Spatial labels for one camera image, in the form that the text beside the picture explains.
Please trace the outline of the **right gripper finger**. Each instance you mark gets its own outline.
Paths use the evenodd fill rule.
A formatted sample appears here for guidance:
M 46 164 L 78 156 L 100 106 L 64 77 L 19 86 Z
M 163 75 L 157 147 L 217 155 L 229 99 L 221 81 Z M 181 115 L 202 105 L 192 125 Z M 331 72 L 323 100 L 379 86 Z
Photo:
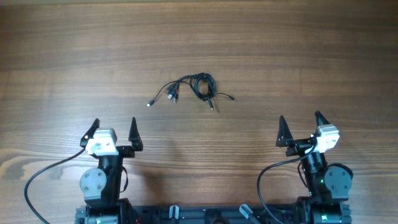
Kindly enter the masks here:
M 279 130 L 277 133 L 276 147 L 288 147 L 294 144 L 294 139 L 283 115 L 279 117 Z
M 330 122 L 322 115 L 320 111 L 315 112 L 317 126 L 328 125 Z

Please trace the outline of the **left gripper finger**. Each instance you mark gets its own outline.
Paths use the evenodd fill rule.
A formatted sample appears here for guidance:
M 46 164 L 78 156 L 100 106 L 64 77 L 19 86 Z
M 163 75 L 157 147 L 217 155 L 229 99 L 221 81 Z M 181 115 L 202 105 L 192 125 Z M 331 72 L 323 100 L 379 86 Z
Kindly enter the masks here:
M 137 122 L 135 117 L 133 117 L 131 121 L 128 141 L 131 143 L 131 146 L 134 151 L 143 151 L 143 142 L 138 132 Z
M 88 144 L 88 141 L 90 139 L 93 139 L 93 135 L 95 131 L 100 127 L 100 120 L 96 118 L 91 125 L 91 127 L 87 130 L 87 132 L 83 135 L 83 137 L 80 140 L 80 146 L 81 147 L 86 147 Z

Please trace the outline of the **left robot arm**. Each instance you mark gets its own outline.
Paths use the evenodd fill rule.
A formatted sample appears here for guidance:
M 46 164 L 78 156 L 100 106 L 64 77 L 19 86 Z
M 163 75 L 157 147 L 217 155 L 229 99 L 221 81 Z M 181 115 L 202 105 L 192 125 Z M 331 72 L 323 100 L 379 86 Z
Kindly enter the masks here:
M 98 166 L 88 169 L 80 179 L 80 189 L 86 205 L 76 209 L 75 224 L 142 222 L 129 200 L 119 197 L 128 186 L 126 182 L 121 187 L 122 173 L 127 172 L 123 166 L 123 159 L 133 158 L 137 151 L 143 150 L 135 118 L 131 122 L 128 141 L 128 146 L 117 146 L 115 130 L 100 128 L 99 119 L 95 119 L 81 138 L 80 146 L 98 160 Z

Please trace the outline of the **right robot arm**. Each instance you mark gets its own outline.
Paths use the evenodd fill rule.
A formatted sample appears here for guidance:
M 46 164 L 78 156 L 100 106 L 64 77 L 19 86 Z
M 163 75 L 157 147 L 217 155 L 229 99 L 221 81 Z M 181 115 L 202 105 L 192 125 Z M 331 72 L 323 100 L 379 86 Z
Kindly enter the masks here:
M 351 223 L 349 199 L 353 171 L 340 163 L 327 163 L 325 153 L 334 148 L 340 138 L 338 128 L 315 112 L 317 128 L 306 139 L 294 139 L 283 116 L 279 118 L 276 146 L 286 147 L 286 156 L 299 156 L 307 185 L 308 197 L 299 197 L 292 214 L 285 215 L 289 223 Z

